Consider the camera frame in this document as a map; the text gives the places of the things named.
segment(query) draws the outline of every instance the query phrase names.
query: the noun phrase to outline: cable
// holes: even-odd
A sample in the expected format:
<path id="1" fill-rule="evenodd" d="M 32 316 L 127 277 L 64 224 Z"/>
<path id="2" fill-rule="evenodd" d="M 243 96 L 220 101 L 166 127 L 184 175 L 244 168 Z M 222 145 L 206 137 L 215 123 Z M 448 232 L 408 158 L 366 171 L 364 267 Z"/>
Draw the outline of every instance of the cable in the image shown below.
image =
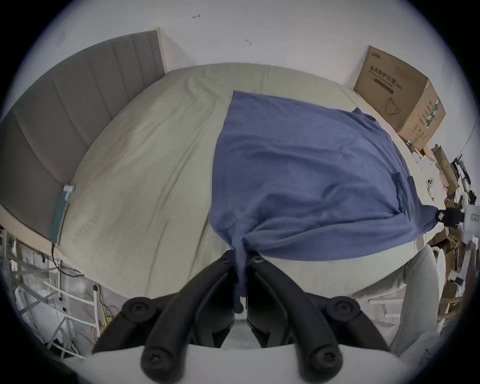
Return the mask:
<path id="1" fill-rule="evenodd" d="M 44 258 L 47 259 L 48 261 L 53 262 L 52 259 L 50 259 L 48 256 L 45 256 L 43 253 L 40 253 L 40 256 L 44 257 Z M 67 266 L 64 266 L 64 265 L 62 265 L 60 268 L 61 268 L 61 269 L 69 269 L 69 270 L 74 271 L 74 272 L 80 272 L 78 269 L 70 268 L 70 267 L 67 267 Z"/>
<path id="2" fill-rule="evenodd" d="M 55 244 L 52 243 L 52 262 L 54 263 L 54 265 L 57 267 L 57 269 L 59 270 L 60 273 L 63 273 L 65 276 L 69 276 L 69 277 L 82 277 L 82 276 L 85 276 L 84 274 L 80 274 L 80 275 L 70 275 L 66 272 L 63 272 L 60 267 L 58 266 L 58 264 L 55 262 L 55 256 L 53 256 L 53 250 L 55 249 Z"/>
<path id="3" fill-rule="evenodd" d="M 112 311 L 110 310 L 109 307 L 113 307 L 115 308 L 117 311 L 118 308 L 113 306 L 113 305 L 109 305 L 107 306 L 105 304 L 105 302 L 103 301 L 103 294 L 102 294 L 102 288 L 100 287 L 100 285 L 98 283 L 96 283 L 96 287 L 97 287 L 97 291 L 98 291 L 98 298 L 100 299 L 100 304 L 102 305 L 102 312 L 103 312 L 103 318 L 104 318 L 104 322 L 102 324 L 100 324 L 100 334 L 103 333 L 103 331 L 105 331 L 105 329 L 112 323 L 113 321 L 113 313 Z M 92 337 L 93 337 L 93 340 L 94 341 L 97 341 L 97 338 L 95 336 L 95 329 L 92 328 Z"/>
<path id="4" fill-rule="evenodd" d="M 470 133 L 470 136 L 468 137 L 467 142 L 466 142 L 465 145 L 463 146 L 463 148 L 462 148 L 462 150 L 460 151 L 460 153 L 458 154 L 457 158 L 459 158 L 460 156 L 462 156 L 462 152 L 463 152 L 463 150 L 465 149 L 465 147 L 467 146 L 468 142 L 470 141 L 470 138 L 472 137 L 473 132 L 475 131 L 475 127 L 476 127 L 476 126 L 477 126 L 477 122 L 475 122 L 475 124 L 473 125 L 472 132 Z"/>

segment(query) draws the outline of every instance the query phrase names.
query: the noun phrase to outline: gray upholstered headboard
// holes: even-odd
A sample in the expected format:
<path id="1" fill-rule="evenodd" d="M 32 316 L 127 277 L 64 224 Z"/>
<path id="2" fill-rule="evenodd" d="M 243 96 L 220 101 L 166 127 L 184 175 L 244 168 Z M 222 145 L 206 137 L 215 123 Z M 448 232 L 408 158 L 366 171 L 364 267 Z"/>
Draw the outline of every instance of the gray upholstered headboard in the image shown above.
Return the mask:
<path id="1" fill-rule="evenodd" d="M 96 44 L 45 73 L 0 124 L 0 204 L 48 238 L 63 185 L 89 146 L 164 74 L 156 30 Z"/>

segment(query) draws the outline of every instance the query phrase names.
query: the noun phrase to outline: white bed sheet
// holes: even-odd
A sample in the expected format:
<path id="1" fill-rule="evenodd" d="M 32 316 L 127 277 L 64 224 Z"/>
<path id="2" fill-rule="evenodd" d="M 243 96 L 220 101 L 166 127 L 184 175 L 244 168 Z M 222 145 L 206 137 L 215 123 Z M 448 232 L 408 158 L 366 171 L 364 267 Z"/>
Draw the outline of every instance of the white bed sheet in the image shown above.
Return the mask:
<path id="1" fill-rule="evenodd" d="M 86 153 L 73 179 L 76 189 L 59 246 L 69 263 L 127 298 L 154 298 L 177 292 L 228 249 L 210 227 L 208 212 L 215 144 L 233 90 L 347 111 L 360 107 L 392 136 L 421 201 L 433 204 L 409 149 L 352 90 L 278 67 L 192 67 L 169 72 L 145 89 Z M 399 268 L 434 234 L 356 259 L 268 259 L 307 292 L 348 295 Z"/>

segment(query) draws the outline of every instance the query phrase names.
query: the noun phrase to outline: black cable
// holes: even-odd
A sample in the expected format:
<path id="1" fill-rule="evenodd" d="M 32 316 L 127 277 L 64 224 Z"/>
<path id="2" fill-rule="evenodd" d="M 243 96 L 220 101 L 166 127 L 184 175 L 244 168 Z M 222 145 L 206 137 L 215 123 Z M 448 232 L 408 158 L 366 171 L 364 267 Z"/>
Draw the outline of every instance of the black cable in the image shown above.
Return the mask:
<path id="1" fill-rule="evenodd" d="M 58 264 L 55 262 L 55 256 L 53 256 L 53 250 L 55 249 L 55 244 L 52 243 L 52 262 L 54 263 L 54 265 L 56 266 L 56 268 L 58 269 L 58 271 L 62 274 L 64 274 L 65 276 L 69 276 L 69 277 L 82 277 L 82 276 L 85 276 L 84 274 L 81 274 L 81 275 L 70 275 L 66 272 L 63 272 L 60 267 L 58 266 Z"/>
<path id="2" fill-rule="evenodd" d="M 42 256 L 43 258 L 45 258 L 45 259 L 47 259 L 47 260 L 49 260 L 49 261 L 53 262 L 53 260 L 52 260 L 52 259 L 50 259 L 48 256 L 45 256 L 43 253 L 40 253 L 40 256 Z M 61 268 L 61 269 L 69 269 L 70 271 L 74 271 L 74 272 L 78 272 L 78 273 L 80 273 L 80 271 L 79 271 L 78 269 L 75 269 L 75 268 L 70 268 L 70 267 L 66 267 L 66 266 L 64 266 L 64 265 L 62 265 L 60 268 Z"/>

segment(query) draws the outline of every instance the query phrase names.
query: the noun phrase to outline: cardboard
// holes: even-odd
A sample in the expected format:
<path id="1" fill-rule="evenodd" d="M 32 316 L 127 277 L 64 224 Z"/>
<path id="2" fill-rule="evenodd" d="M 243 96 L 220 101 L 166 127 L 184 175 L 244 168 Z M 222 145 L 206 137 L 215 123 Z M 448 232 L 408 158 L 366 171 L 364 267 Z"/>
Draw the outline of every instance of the cardboard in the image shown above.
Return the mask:
<path id="1" fill-rule="evenodd" d="M 433 247 L 435 244 L 445 240 L 448 237 L 449 233 L 450 231 L 447 227 L 445 227 L 441 232 L 436 233 L 435 236 L 427 244 Z"/>
<path id="2" fill-rule="evenodd" d="M 458 184 L 458 177 L 456 176 L 455 171 L 452 168 L 452 165 L 447 159 L 444 150 L 441 146 L 436 145 L 433 149 L 433 154 L 437 159 L 437 163 L 440 166 L 440 169 L 445 175 L 445 178 L 448 182 L 447 196 L 452 195 L 460 186 Z"/>
<path id="3" fill-rule="evenodd" d="M 354 91 L 419 151 L 445 117 L 445 109 L 428 77 L 372 46 Z"/>

